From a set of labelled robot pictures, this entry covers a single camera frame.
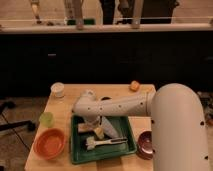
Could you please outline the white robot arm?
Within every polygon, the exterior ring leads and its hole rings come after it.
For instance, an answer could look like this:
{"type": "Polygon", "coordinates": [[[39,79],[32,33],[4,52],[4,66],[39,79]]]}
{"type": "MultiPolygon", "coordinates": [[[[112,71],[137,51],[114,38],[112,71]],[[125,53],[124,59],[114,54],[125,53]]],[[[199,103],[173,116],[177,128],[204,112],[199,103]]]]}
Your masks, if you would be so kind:
{"type": "Polygon", "coordinates": [[[171,83],[155,92],[102,100],[86,90],[73,105],[78,116],[151,117],[153,171],[210,171],[204,110],[188,86],[171,83]]]}

